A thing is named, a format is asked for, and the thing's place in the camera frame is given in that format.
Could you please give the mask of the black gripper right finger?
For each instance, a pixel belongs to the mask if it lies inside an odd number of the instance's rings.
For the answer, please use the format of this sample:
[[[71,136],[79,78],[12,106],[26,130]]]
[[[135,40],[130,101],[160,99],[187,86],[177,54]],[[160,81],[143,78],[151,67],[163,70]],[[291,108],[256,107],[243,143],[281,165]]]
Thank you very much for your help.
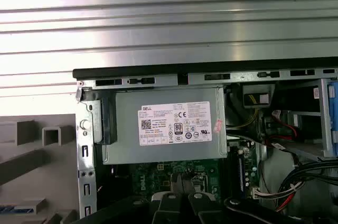
[[[297,218],[284,216],[246,199],[227,198],[222,203],[197,192],[192,175],[183,175],[183,191],[200,223],[300,223]]]

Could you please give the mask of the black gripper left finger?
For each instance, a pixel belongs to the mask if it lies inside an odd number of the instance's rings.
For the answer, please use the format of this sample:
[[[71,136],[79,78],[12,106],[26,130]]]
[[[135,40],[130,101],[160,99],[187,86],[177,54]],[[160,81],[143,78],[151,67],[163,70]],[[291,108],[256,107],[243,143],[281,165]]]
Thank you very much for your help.
[[[172,174],[170,182],[171,191],[156,193],[151,201],[127,197],[76,223],[179,223],[184,194],[182,174]]]

